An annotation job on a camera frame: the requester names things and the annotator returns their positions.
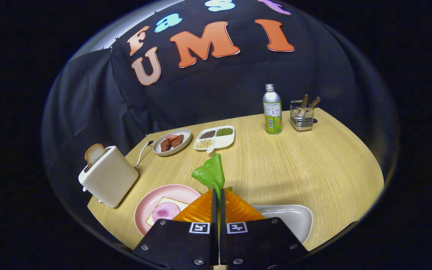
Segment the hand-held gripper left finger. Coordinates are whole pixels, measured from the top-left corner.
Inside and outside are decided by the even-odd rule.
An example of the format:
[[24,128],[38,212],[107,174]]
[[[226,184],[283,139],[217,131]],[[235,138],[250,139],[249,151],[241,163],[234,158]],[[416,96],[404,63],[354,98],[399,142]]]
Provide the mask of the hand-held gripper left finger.
[[187,208],[208,213],[207,222],[159,219],[132,254],[163,270],[212,270],[219,263],[217,195],[208,191]]

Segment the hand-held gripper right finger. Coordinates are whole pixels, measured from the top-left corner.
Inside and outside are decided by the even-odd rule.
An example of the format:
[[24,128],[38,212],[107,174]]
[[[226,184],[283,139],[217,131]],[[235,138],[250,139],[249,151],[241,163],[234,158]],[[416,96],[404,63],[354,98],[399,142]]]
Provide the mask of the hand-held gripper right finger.
[[257,219],[231,191],[220,192],[220,264],[229,270],[288,270],[308,251],[280,217]]

